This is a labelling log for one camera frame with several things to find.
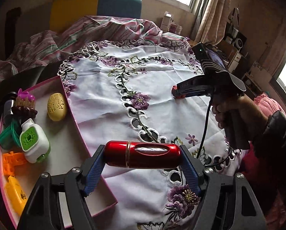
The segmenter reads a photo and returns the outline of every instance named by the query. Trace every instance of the orange toy block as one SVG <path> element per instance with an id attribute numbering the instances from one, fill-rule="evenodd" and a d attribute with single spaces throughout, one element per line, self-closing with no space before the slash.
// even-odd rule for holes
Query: orange toy block
<path id="1" fill-rule="evenodd" d="M 6 163 L 3 165 L 3 174 L 6 175 L 6 176 L 15 176 L 15 173 L 14 173 L 14 166 L 9 164 L 9 163 Z"/>
<path id="2" fill-rule="evenodd" d="M 24 153 L 20 152 L 20 153 L 14 153 L 13 151 L 6 154 L 2 155 L 2 161 L 3 163 L 9 163 L 13 166 L 17 166 L 17 165 L 23 165 L 26 164 L 28 161 L 25 158 Z"/>

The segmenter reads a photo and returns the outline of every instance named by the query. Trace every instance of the pink box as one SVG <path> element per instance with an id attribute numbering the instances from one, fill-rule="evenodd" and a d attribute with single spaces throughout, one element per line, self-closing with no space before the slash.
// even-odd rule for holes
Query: pink box
<path id="1" fill-rule="evenodd" d="M 41 82 L 26 91 L 29 91 L 36 98 L 36 110 L 38 114 L 35 123 L 39 124 L 51 145 L 51 152 L 48 158 L 42 163 L 27 163 L 15 167 L 15 177 L 26 195 L 30 195 L 39 175 L 49 172 L 51 175 L 67 173 L 73 167 L 79 167 L 82 162 L 90 157 L 88 148 L 79 132 L 78 124 L 68 105 L 67 116 L 59 122 L 53 122 L 47 116 L 48 98 L 53 93 L 62 93 L 66 98 L 66 93 L 60 76 L 53 77 Z M 3 120 L 0 122 L 0 133 L 3 129 Z M 20 216 L 14 211 L 8 195 L 5 192 L 7 177 L 2 172 L 2 154 L 9 151 L 21 152 L 20 148 L 14 147 L 11 150 L 4 150 L 0 147 L 0 189 L 7 208 L 10 219 L 15 228 Z M 65 227 L 71 226 L 70 216 L 64 193 L 60 193 L 61 213 Z M 101 177 L 95 191 L 86 198 L 87 206 L 92 216 L 100 214 L 106 209 L 117 204 L 115 196 L 109 189 L 106 181 Z"/>

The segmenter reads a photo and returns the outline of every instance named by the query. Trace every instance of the silver screw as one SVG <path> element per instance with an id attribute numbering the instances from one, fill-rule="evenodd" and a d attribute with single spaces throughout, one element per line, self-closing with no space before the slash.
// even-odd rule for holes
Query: silver screw
<path id="1" fill-rule="evenodd" d="M 205 168 L 205 172 L 207 174 L 212 174 L 213 173 L 213 169 L 212 168 Z"/>
<path id="2" fill-rule="evenodd" d="M 72 169 L 73 173 L 79 173 L 80 172 L 80 168 L 75 167 Z"/>
<path id="3" fill-rule="evenodd" d="M 244 175 L 243 175 L 242 173 L 237 173 L 237 178 L 243 179 L 243 178 L 244 178 Z"/>
<path id="4" fill-rule="evenodd" d="M 47 172 L 44 172 L 41 174 L 41 178 L 47 178 L 48 177 L 48 173 Z"/>

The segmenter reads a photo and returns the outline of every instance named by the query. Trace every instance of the oval window on red bottle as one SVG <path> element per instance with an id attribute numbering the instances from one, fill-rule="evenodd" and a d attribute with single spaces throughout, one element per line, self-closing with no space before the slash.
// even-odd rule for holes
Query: oval window on red bottle
<path id="1" fill-rule="evenodd" d="M 143 155 L 164 155 L 170 151 L 170 148 L 161 144 L 137 144 L 135 151 Z"/>

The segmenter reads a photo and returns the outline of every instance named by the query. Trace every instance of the red fabric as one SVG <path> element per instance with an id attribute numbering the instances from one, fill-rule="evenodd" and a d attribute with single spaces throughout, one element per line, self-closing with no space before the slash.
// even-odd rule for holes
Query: red fabric
<path id="1" fill-rule="evenodd" d="M 259 106 L 263 114 L 267 117 L 278 110 L 285 114 L 277 101 L 269 98 L 265 93 L 256 97 L 254 103 Z M 255 193 L 265 214 L 267 229 L 279 229 L 286 220 L 285 207 L 277 191 L 276 183 L 270 169 L 265 160 L 258 159 L 254 155 L 254 146 L 252 144 L 248 154 L 242 159 L 239 171 L 244 174 Z"/>

